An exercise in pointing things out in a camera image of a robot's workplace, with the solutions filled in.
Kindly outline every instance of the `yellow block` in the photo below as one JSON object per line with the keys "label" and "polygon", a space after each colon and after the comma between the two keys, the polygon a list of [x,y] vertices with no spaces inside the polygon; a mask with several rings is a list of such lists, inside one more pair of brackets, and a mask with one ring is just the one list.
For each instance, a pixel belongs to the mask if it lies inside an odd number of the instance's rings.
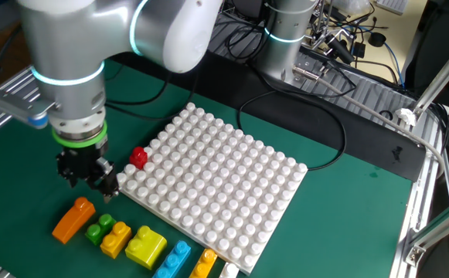
{"label": "yellow block", "polygon": [[210,269],[216,262],[217,254],[211,249],[203,250],[203,254],[200,256],[192,274],[189,278],[206,278],[209,275]]}
{"label": "yellow block", "polygon": [[165,238],[150,230],[147,226],[142,226],[124,251],[129,259],[152,270],[155,260],[167,245],[168,241]]}
{"label": "yellow block", "polygon": [[109,235],[105,236],[100,244],[102,252],[109,257],[116,259],[119,252],[131,238],[131,228],[124,222],[117,222]]}

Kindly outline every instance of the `green ring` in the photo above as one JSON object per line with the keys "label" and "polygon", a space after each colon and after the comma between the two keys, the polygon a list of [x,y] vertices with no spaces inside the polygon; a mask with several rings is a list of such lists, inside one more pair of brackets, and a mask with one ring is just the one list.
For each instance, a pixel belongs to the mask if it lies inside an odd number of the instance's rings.
{"label": "green ring", "polygon": [[54,140],[56,140],[56,142],[60,143],[64,147],[69,147],[69,148],[82,148],[82,147],[91,146],[93,144],[97,144],[102,139],[104,139],[104,137],[106,137],[106,135],[107,135],[107,122],[106,121],[104,121],[104,126],[102,127],[102,131],[100,132],[99,135],[97,135],[96,137],[94,137],[90,140],[83,141],[83,142],[72,142],[72,141],[62,139],[53,129]]}

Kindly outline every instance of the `green table surface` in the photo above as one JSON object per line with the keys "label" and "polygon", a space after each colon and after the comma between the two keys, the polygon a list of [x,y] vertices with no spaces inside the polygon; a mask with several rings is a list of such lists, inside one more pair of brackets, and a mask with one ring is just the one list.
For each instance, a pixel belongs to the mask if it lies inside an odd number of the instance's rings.
{"label": "green table surface", "polygon": [[[106,77],[119,65],[107,63]],[[157,93],[161,80],[123,68],[107,82],[107,95],[143,100]],[[185,102],[188,92],[170,85],[156,103],[132,108],[163,116]],[[195,95],[193,102],[236,126],[236,111]],[[145,146],[165,123],[147,122],[109,110],[107,158],[121,171],[131,150]],[[245,134],[310,166],[324,164],[336,150],[249,115]],[[85,236],[85,225],[66,245],[53,238],[57,222],[76,198],[87,197],[96,215],[110,213],[133,230],[148,225],[168,240],[157,267],[179,240],[192,252],[177,277],[188,277],[203,247],[124,195],[104,204],[83,182],[69,188],[56,173],[60,146],[50,127],[36,131],[16,120],[0,129],[0,265],[19,277],[152,277],[155,271],[129,260],[114,260]],[[329,168],[308,172],[258,260],[252,277],[388,277],[410,193],[411,182],[349,155]],[[209,277],[218,277],[218,259]]]}

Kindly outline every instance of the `orange block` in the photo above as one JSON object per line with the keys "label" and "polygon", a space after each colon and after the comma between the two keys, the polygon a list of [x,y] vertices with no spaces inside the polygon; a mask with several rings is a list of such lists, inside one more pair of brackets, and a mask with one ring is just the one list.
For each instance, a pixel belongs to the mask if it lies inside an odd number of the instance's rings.
{"label": "orange block", "polygon": [[100,244],[102,252],[109,257],[116,259],[119,252],[131,238],[131,228],[124,222],[117,222],[109,235],[105,236]]}
{"label": "orange block", "polygon": [[85,197],[79,197],[75,201],[75,205],[70,208],[57,224],[53,231],[53,236],[62,244],[66,244],[94,213],[94,204]]}
{"label": "orange block", "polygon": [[210,273],[210,269],[216,262],[217,254],[211,249],[203,250],[199,261],[197,262],[195,268],[190,274],[189,278],[207,278]]}

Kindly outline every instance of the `white block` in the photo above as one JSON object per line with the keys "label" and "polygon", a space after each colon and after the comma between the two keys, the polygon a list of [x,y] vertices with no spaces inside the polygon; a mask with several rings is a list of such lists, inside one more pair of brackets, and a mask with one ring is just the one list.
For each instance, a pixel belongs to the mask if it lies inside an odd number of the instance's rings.
{"label": "white block", "polygon": [[149,151],[121,192],[247,275],[308,170],[193,103]]}

